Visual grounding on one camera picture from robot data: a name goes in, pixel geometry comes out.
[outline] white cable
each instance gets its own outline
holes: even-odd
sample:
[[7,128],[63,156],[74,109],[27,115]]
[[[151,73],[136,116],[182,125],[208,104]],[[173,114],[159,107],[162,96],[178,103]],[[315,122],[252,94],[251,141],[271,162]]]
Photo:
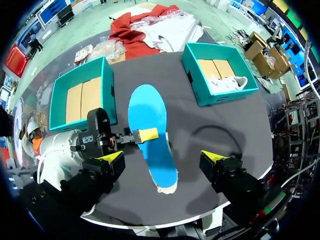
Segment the white cable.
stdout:
[[64,149],[47,149],[44,151],[44,153],[41,156],[37,156],[36,158],[39,159],[39,164],[37,168],[37,173],[36,173],[36,182],[40,184],[40,170],[41,170],[41,165],[42,163],[45,162],[45,157],[51,152],[58,152],[58,151],[64,151]]
[[269,106],[269,108],[270,108],[271,115],[268,116],[268,119],[270,119],[270,118],[272,117],[273,110],[272,110],[270,104],[269,104],[267,101],[264,101],[264,102],[265,102],[266,104],[268,104],[268,106]]
[[314,91],[315,95],[317,96],[317,98],[320,100],[320,95],[317,91],[317,89],[315,88],[314,84],[311,82],[310,76],[309,76],[309,70],[308,70],[308,56],[309,56],[309,51],[310,51],[310,47],[311,47],[311,42],[309,41],[309,39],[306,41],[305,43],[305,48],[304,48],[304,70],[305,70],[305,74],[306,74],[306,79],[308,80],[310,87],[312,88],[312,90]]
[[320,160],[320,157],[315,160],[313,163],[311,163],[309,166],[305,167],[304,169],[298,171],[296,174],[292,175],[291,177],[289,177],[289,179],[287,181],[285,181],[282,185],[281,188],[283,188],[288,182],[290,182],[292,179],[294,179],[296,176],[300,175],[301,173],[303,173],[304,171],[308,170],[309,168],[311,168],[313,165],[315,165],[318,161]]
[[93,207],[91,208],[91,210],[90,210],[88,213],[81,215],[81,217],[91,215],[91,214],[94,212],[95,208],[96,208],[96,205],[93,205]]

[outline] concrete floor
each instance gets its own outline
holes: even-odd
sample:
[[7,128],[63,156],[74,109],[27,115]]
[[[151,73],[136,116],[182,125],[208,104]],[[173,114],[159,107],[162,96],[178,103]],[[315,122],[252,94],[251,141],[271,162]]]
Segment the concrete floor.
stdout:
[[[193,14],[195,18],[199,19],[215,41],[223,41],[226,46],[235,46],[241,54],[244,53],[243,49],[235,44],[235,41],[227,39],[226,36],[233,32],[234,28],[244,29],[248,34],[252,32],[252,29],[249,29],[248,26],[239,22],[229,13],[216,9],[204,0],[149,0],[149,2],[163,6],[177,5],[181,10]],[[119,3],[114,4],[110,0],[105,5],[95,2],[92,8],[76,15],[68,25],[56,31],[43,43],[43,51],[41,53],[37,52],[34,58],[29,61],[19,82],[16,94],[11,101],[10,108],[13,109],[15,107],[18,99],[34,77],[52,60],[77,43],[109,30],[112,23],[109,15],[134,5],[132,1],[119,1]],[[264,39],[270,37],[270,34],[265,29],[262,30],[260,35]],[[259,72],[252,61],[247,60],[247,63],[253,75],[259,76]],[[283,76],[283,80],[288,86],[291,99],[295,99],[295,94],[299,92],[299,86],[293,74],[288,72]],[[274,83],[280,86],[280,81],[275,80]]]

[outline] blue shoe insole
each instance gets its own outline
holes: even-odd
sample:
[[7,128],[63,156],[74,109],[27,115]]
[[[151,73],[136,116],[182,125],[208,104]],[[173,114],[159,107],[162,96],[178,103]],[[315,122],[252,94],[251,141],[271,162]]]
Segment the blue shoe insole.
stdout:
[[151,85],[137,87],[128,108],[131,132],[157,128],[159,138],[138,144],[155,184],[169,188],[178,181],[178,172],[166,138],[167,110],[159,92]]

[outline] white fabric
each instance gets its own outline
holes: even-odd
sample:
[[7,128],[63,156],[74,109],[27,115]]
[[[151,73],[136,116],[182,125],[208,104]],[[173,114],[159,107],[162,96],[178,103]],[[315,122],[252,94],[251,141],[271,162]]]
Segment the white fabric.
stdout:
[[26,135],[23,135],[23,138],[21,139],[21,144],[25,153],[28,154],[32,159],[35,159],[36,153],[34,150],[34,145],[28,140]]
[[208,83],[211,94],[221,94],[244,89],[248,79],[245,76],[230,76],[221,79],[211,76]]
[[182,52],[187,42],[194,43],[204,34],[202,26],[193,15],[173,15],[149,25],[147,21],[135,22],[131,28],[145,34],[144,42],[160,52]]

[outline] dark gray work surface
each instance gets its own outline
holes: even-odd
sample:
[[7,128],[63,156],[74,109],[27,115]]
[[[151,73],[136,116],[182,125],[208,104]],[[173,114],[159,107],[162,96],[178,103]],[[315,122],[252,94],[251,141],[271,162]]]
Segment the dark gray work surface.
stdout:
[[261,93],[199,107],[181,56],[181,52],[161,53],[111,65],[118,118],[118,125],[111,128],[114,133],[124,133],[128,127],[128,104],[136,87],[150,84],[161,94],[178,170],[176,192],[158,193],[143,155],[138,148],[128,147],[123,174],[88,219],[110,223],[111,216],[133,225],[161,225],[204,214],[225,203],[226,198],[215,193],[199,169],[201,150],[225,156],[242,153],[244,167],[256,178],[272,165],[271,131]]

